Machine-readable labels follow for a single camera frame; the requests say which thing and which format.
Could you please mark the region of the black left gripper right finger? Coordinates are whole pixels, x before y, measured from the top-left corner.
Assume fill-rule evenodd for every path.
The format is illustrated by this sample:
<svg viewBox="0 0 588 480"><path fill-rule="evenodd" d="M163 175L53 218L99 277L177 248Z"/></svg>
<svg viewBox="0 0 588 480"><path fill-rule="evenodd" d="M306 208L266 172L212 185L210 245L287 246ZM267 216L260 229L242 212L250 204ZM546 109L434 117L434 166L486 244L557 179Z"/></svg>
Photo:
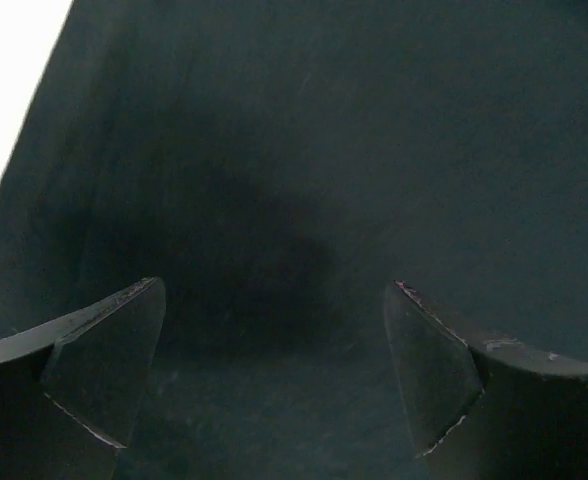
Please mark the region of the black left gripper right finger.
<svg viewBox="0 0 588 480"><path fill-rule="evenodd" d="M588 479L588 362L440 314L401 281L383 317L432 479Z"/></svg>

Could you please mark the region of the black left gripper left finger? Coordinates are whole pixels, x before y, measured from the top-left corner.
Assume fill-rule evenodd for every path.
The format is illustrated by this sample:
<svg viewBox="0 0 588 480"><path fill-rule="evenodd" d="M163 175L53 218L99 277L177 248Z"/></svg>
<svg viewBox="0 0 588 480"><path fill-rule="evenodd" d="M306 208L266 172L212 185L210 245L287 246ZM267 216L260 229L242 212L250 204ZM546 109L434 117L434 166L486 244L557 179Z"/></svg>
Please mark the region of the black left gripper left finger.
<svg viewBox="0 0 588 480"><path fill-rule="evenodd" d="M0 339L0 479L110 479L166 311L159 278Z"/></svg>

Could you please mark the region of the black t-shirt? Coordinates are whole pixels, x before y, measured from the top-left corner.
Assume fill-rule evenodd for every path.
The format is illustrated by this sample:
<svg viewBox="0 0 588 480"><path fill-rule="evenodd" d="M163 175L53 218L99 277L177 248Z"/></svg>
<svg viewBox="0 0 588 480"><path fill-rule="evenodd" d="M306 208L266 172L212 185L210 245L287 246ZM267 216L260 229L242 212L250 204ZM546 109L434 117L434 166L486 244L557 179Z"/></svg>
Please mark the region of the black t-shirt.
<svg viewBox="0 0 588 480"><path fill-rule="evenodd" d="M144 277L120 479L422 479L393 281L588 361L588 1L77 1L0 189L0 338Z"/></svg>

